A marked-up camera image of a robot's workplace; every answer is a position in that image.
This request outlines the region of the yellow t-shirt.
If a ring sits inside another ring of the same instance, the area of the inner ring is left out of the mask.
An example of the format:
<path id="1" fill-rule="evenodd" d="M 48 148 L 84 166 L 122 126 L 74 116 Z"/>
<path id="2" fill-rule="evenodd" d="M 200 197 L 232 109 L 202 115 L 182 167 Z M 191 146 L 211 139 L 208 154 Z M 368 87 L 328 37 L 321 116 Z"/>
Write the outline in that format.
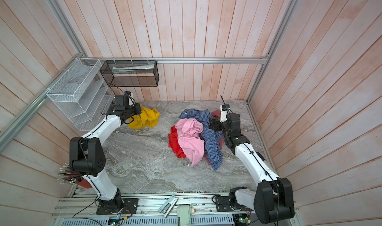
<path id="1" fill-rule="evenodd" d="M 140 106 L 141 114 L 134 116 L 134 121 L 128 124 L 128 127 L 131 129 L 142 129 L 145 127 L 153 128 L 158 125 L 160 113 L 156 108 L 149 109 L 143 106 Z"/>

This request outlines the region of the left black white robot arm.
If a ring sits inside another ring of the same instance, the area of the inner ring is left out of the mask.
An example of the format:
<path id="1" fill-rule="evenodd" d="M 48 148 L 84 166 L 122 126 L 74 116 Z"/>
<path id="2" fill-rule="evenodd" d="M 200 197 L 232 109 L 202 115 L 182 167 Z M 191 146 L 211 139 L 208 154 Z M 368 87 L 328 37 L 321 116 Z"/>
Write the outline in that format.
<path id="1" fill-rule="evenodd" d="M 114 104 L 106 112 L 104 119 L 82 137 L 70 140 L 69 168 L 84 178 L 97 193 L 99 205 L 111 214 L 123 211 L 120 190 L 111 182 L 106 170 L 106 158 L 102 144 L 127 120 L 141 114 L 140 104 L 136 103 L 129 91 L 114 98 Z"/>

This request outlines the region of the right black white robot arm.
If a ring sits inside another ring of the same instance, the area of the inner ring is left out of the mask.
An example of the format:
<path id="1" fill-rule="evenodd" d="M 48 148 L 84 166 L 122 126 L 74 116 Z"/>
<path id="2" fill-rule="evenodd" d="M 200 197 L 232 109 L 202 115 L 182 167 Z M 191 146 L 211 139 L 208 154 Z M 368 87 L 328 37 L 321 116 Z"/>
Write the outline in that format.
<path id="1" fill-rule="evenodd" d="M 225 144 L 242 161 L 257 184 L 256 190 L 232 188 L 229 192 L 231 208 L 248 208 L 263 224 L 291 219 L 295 215 L 292 184 L 280 178 L 241 133 L 240 115 L 222 111 L 220 117 L 210 117 L 210 129 L 221 131 Z"/>

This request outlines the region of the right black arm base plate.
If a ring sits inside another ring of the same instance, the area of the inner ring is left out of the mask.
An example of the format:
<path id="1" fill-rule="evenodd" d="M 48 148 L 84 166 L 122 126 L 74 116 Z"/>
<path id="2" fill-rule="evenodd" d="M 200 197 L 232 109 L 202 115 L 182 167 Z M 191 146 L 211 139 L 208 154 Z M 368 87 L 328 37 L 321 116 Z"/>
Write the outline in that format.
<path id="1" fill-rule="evenodd" d="M 233 206 L 231 206 L 231 201 L 228 196 L 214 195 L 211 200 L 216 205 L 216 210 L 218 212 L 241 211 L 241 209 L 236 209 Z"/>

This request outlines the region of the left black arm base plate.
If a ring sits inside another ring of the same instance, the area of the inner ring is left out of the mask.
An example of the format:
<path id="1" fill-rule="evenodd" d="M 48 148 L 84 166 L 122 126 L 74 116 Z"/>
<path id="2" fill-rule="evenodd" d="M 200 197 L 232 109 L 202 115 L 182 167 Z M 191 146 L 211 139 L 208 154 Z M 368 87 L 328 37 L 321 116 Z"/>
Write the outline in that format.
<path id="1" fill-rule="evenodd" d="M 121 200 L 99 200 L 96 215 L 134 215 L 137 212 L 138 198 L 122 198 Z"/>

